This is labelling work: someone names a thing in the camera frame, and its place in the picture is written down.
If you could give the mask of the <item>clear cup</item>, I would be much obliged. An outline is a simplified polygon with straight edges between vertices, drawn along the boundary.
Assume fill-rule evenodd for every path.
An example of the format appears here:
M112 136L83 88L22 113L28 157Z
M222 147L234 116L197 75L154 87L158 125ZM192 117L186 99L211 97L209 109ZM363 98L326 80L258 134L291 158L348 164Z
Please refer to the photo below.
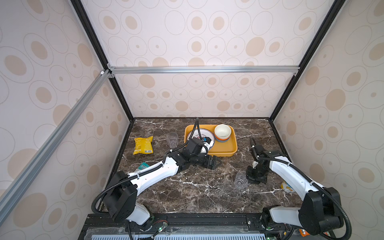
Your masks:
M248 188L250 185L250 182L247 179L246 172L245 171L239 171L234 180L234 186L238 190L244 190Z
M175 149L179 143L179 136L177 133L168 133L166 136L166 140L170 149Z

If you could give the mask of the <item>orange white bowl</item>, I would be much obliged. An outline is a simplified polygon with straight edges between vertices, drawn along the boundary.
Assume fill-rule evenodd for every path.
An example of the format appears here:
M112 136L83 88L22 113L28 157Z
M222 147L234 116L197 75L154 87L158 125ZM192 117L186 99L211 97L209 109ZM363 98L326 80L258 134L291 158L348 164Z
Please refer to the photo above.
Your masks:
M226 139L221 139L221 138L217 138L217 137L215 137L215 139L218 142L225 143L225 142L227 142L230 139L230 136L228 138L226 138Z

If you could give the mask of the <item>cream white bowl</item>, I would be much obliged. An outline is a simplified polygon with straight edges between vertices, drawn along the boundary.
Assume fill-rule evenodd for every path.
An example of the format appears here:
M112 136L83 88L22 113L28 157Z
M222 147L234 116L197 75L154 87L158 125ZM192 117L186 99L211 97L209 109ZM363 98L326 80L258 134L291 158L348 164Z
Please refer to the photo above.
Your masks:
M232 129L228 125L220 124L215 127L214 134L217 138L226 139L231 136Z

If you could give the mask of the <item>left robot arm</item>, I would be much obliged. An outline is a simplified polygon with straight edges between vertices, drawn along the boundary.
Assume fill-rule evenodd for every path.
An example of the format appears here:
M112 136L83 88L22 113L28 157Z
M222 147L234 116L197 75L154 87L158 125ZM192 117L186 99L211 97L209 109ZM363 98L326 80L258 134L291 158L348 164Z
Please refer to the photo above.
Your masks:
M116 223L134 222L139 226L151 222L149 210L137 202L144 190L156 183L187 170L191 165L214 170L221 161L210 156L208 151L214 145L209 137L191 138L182 146L165 153L162 161L138 172L125 174L117 172L110 184L96 196L91 208L99 215L109 215Z

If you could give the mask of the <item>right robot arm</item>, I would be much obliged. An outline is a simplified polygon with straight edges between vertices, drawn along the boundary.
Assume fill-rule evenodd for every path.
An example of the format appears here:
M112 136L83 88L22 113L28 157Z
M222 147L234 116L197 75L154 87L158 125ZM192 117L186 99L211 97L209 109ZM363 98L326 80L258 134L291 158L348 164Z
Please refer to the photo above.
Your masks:
M342 240L352 236L350 218L341 204L339 192L326 188L312 180L279 151L267 151L255 139L250 139L250 153L254 159L247 167L246 178L252 184L265 184L268 174L279 175L301 198L299 208L271 206L263 209L262 226L267 229L274 224L286 224L293 229L303 229L310 235L320 235L330 240L326 233L342 227L346 228Z

